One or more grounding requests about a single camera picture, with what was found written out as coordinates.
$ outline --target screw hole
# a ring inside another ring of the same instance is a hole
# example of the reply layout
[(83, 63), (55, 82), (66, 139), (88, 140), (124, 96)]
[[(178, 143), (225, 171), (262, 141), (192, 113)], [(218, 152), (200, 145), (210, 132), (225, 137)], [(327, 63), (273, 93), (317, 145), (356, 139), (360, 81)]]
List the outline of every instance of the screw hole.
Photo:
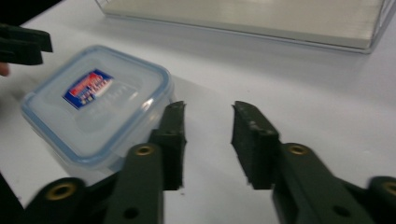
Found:
[(396, 196), (396, 182), (386, 182), (384, 183), (384, 188), (388, 193)]
[(126, 219), (134, 219), (139, 216), (139, 211), (136, 208), (128, 208), (124, 211), (124, 217)]
[(62, 183), (50, 189), (46, 198), (50, 201), (58, 201), (73, 195), (75, 191), (76, 185), (74, 183)]
[(146, 156), (148, 154), (151, 154), (154, 151), (152, 147), (140, 147), (136, 151), (136, 155), (138, 156)]
[(342, 206), (334, 206), (332, 210), (340, 217), (350, 217), (350, 212)]
[(295, 155), (305, 155), (308, 153), (308, 149), (306, 147), (292, 146), (289, 147), (289, 151)]

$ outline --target white tabletop surface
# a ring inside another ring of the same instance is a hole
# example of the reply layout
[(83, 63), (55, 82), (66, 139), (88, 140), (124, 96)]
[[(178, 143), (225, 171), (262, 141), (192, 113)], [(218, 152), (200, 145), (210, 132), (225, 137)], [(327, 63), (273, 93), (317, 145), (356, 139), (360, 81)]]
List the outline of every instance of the white tabletop surface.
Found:
[(93, 0), (62, 1), (24, 26), (49, 32), (54, 52), (0, 78), (0, 170), (23, 205), (67, 173), (21, 116), (21, 100), (95, 44), (164, 66), (187, 104), (184, 189), (165, 193), (166, 223), (278, 223), (271, 192), (247, 184), (230, 144), (235, 100), (257, 106), (283, 142), (313, 148), (338, 177), (365, 187), (396, 176), (396, 20), (370, 55), (111, 19)]

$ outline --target clear plastic box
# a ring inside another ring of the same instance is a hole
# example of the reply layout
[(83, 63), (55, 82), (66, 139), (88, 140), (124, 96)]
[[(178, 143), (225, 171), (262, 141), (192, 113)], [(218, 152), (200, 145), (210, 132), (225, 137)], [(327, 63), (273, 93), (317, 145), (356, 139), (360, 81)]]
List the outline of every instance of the clear plastic box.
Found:
[(93, 183), (118, 171), (127, 150), (148, 139), (173, 90), (163, 67), (93, 46), (27, 94), (21, 109), (66, 171)]
[(370, 53), (394, 0), (95, 0), (102, 11), (330, 49)]

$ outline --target hand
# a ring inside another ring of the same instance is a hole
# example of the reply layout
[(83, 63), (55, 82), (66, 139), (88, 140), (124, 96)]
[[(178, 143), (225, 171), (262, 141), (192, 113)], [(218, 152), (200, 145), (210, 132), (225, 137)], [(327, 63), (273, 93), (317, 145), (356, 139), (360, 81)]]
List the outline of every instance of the hand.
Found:
[(0, 63), (0, 76), (6, 77), (9, 74), (8, 63)]

